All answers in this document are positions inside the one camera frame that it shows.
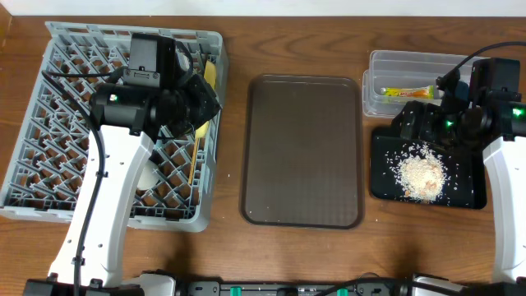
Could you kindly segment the black food waste tray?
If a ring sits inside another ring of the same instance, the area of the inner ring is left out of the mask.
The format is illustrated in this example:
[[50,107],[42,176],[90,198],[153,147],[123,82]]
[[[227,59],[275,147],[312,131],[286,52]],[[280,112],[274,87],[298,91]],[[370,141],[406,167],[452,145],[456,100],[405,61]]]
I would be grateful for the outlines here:
[[487,205],[485,169],[480,155],[446,150],[421,140],[406,140],[389,127],[377,127],[371,135],[371,193],[383,200],[424,203],[402,185],[401,163],[408,158],[431,156],[444,175],[431,205],[481,210]]

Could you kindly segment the clear plastic waste bin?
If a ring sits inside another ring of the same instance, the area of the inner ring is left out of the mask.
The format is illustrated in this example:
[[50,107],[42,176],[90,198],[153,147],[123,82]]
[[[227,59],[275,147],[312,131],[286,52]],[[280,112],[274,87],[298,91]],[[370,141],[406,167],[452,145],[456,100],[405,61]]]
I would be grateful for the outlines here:
[[462,55],[375,50],[362,75],[362,111],[370,118],[393,118],[409,98],[381,93],[385,88],[412,89],[432,86],[464,60]]

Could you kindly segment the spilled rice pile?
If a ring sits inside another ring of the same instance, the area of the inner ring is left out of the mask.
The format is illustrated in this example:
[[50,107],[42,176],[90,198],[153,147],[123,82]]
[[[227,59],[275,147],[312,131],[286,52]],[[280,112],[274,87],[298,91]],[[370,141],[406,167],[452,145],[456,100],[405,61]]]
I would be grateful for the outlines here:
[[395,187],[401,190],[395,194],[400,200],[432,204],[445,196],[451,176],[444,156],[428,144],[403,144],[399,150],[388,150],[383,156],[394,175]]

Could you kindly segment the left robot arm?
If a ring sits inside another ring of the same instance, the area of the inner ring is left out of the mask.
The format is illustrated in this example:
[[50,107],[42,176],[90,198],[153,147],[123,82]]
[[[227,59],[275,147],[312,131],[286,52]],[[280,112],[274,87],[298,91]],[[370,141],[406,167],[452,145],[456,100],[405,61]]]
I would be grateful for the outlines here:
[[92,95],[89,152],[76,209],[44,280],[25,295],[178,295],[162,271],[123,279],[122,256],[132,199],[162,127],[175,137],[209,122],[221,107],[197,73],[166,82],[105,83]]

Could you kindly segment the white cup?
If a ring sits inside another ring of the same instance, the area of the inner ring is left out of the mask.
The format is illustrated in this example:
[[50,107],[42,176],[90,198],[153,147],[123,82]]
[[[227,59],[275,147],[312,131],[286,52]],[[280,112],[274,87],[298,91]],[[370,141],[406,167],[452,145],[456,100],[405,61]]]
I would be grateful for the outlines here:
[[136,189],[145,191],[155,186],[159,181],[159,175],[157,174],[157,171],[158,165],[151,160],[147,160],[137,183]]

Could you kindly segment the grey dishwasher rack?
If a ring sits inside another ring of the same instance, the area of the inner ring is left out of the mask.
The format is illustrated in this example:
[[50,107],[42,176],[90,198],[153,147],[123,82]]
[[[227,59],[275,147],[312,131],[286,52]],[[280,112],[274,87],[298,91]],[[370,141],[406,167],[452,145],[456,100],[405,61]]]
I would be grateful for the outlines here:
[[[42,70],[86,104],[103,75],[129,62],[135,26],[50,21]],[[219,118],[209,122],[189,186],[195,136],[175,138],[162,129],[151,159],[159,181],[137,191],[129,226],[198,233],[210,223],[217,166]],[[88,155],[89,129],[81,114],[38,77],[1,188],[1,213],[17,220],[71,221]]]

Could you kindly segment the brown serving tray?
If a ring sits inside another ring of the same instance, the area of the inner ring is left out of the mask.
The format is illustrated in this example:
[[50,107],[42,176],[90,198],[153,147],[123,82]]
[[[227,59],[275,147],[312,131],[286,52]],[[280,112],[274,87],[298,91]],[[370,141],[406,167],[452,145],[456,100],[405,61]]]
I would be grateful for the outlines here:
[[337,76],[260,75],[248,89],[240,212],[254,225],[354,229],[364,216],[362,108]]

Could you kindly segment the pink bowl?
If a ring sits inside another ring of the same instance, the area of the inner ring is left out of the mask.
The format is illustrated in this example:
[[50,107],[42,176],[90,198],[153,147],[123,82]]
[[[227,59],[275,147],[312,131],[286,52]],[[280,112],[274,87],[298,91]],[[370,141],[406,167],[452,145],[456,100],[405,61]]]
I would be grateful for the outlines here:
[[193,59],[186,49],[177,50],[178,64],[181,69],[180,79],[188,79],[193,74]]

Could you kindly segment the green orange snack wrapper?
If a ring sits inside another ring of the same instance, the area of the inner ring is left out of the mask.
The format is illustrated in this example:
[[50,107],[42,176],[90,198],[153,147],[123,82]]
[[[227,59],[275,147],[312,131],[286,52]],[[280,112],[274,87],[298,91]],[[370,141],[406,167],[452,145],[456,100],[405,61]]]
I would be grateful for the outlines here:
[[424,86],[417,88],[381,88],[382,95],[402,98],[435,99],[436,97],[439,97],[441,93],[442,90],[439,90],[436,86]]

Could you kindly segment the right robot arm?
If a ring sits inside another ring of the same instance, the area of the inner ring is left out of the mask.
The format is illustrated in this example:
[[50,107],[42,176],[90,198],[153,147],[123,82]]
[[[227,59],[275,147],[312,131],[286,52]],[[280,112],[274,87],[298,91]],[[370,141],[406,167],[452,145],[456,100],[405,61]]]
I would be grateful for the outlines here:
[[482,155],[495,223],[493,281],[456,286],[459,295],[525,293],[525,104],[518,90],[519,70],[517,60],[478,59],[466,95],[450,93],[458,83],[452,70],[436,80],[446,92],[440,106],[409,101],[391,122],[405,140]]

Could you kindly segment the wooden chopstick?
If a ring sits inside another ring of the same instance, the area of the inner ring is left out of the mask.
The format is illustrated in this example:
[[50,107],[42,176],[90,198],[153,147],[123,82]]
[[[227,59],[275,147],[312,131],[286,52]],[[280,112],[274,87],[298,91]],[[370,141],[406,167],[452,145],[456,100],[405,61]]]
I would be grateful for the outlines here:
[[197,153],[198,153],[200,145],[201,145],[201,139],[200,138],[196,138],[195,142],[194,142],[194,146],[193,146],[192,158],[191,158],[191,166],[190,166],[190,174],[189,174],[189,178],[188,178],[188,184],[191,187],[193,186],[192,184],[193,184],[193,181],[194,181],[194,173],[195,173],[195,167],[196,167],[196,161],[197,161]]

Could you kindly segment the yellow plate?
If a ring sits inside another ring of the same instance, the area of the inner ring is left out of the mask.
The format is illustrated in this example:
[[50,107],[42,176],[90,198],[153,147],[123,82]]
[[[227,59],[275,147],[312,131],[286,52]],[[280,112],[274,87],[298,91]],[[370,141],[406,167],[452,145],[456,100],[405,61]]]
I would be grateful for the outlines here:
[[[205,81],[210,84],[211,88],[215,90],[217,69],[216,69],[216,66],[211,61],[206,62],[204,78],[205,78]],[[205,134],[208,130],[208,126],[209,126],[209,122],[206,122],[196,130],[196,134],[195,134],[196,140],[205,137]]]

